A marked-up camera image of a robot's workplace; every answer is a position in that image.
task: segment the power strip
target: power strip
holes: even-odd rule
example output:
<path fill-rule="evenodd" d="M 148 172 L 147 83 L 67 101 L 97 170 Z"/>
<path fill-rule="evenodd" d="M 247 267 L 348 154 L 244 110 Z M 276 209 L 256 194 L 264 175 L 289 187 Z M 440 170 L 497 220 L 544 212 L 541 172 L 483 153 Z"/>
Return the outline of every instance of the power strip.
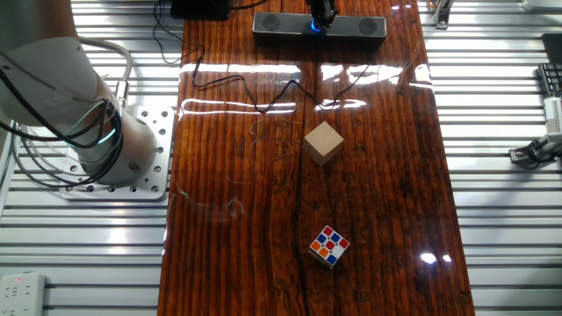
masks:
<path fill-rule="evenodd" d="M 37 272 L 0 279 L 0 316 L 41 316 L 45 277 Z"/>

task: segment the wood grain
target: wood grain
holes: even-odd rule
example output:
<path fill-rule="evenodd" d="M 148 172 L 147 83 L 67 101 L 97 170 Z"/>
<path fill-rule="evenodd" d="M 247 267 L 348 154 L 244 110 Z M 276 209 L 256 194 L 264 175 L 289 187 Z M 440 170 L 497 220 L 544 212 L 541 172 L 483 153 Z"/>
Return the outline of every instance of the wood grain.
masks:
<path fill-rule="evenodd" d="M 330 99 L 372 66 L 332 109 L 291 87 L 261 115 L 240 81 L 194 88 L 184 59 L 158 315 L 474 315 L 416 2 L 337 4 L 387 18 L 376 53 L 258 47 L 253 10 L 185 23 L 198 83 L 244 75 L 259 104 L 290 79 Z M 324 167 L 301 150 L 322 121 L 345 139 Z M 332 270 L 308 254 L 325 225 L 351 242 Z"/>

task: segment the wooden cube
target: wooden cube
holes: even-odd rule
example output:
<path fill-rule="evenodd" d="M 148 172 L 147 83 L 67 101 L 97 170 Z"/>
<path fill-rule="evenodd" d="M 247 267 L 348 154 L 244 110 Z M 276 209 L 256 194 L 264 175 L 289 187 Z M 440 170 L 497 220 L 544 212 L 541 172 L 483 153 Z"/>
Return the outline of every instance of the wooden cube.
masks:
<path fill-rule="evenodd" d="M 343 138 L 332 126 L 323 122 L 305 136 L 302 147 L 316 163 L 322 166 L 342 149 Z"/>

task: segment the blue light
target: blue light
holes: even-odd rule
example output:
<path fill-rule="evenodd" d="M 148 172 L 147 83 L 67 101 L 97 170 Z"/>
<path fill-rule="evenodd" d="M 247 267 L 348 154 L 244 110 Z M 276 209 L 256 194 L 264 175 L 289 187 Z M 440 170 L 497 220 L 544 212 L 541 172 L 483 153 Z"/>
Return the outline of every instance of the blue light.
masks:
<path fill-rule="evenodd" d="M 319 31 L 320 31 L 320 29 L 319 29 L 319 28 L 316 28 L 316 25 L 314 25 L 314 21 L 313 21 L 313 23 L 310 24 L 310 28 L 311 28 L 313 31 L 315 31 L 315 32 L 319 32 Z"/>
<path fill-rule="evenodd" d="M 109 133 L 107 134 L 107 136 L 105 136 L 103 139 L 101 139 L 97 144 L 99 145 L 99 144 L 103 143 L 104 141 L 109 140 L 109 138 L 110 138 L 113 134 L 115 134 L 115 128 L 113 128 L 112 131 L 109 132 Z"/>

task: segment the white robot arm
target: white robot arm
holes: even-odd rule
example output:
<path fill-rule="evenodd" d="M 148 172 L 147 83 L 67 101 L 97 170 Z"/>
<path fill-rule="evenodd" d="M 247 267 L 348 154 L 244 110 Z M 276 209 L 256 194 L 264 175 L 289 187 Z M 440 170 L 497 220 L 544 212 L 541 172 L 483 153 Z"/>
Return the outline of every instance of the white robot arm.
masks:
<path fill-rule="evenodd" d="M 154 134 L 124 109 L 126 85 L 119 84 L 118 99 L 90 65 L 69 0 L 0 0 L 0 70 L 0 111 L 21 126 L 43 126 L 38 114 L 67 136 L 87 130 L 67 143 L 75 142 L 90 176 L 105 170 L 99 183 L 130 183 L 152 163 Z M 76 146 L 93 142 L 96 146 Z"/>

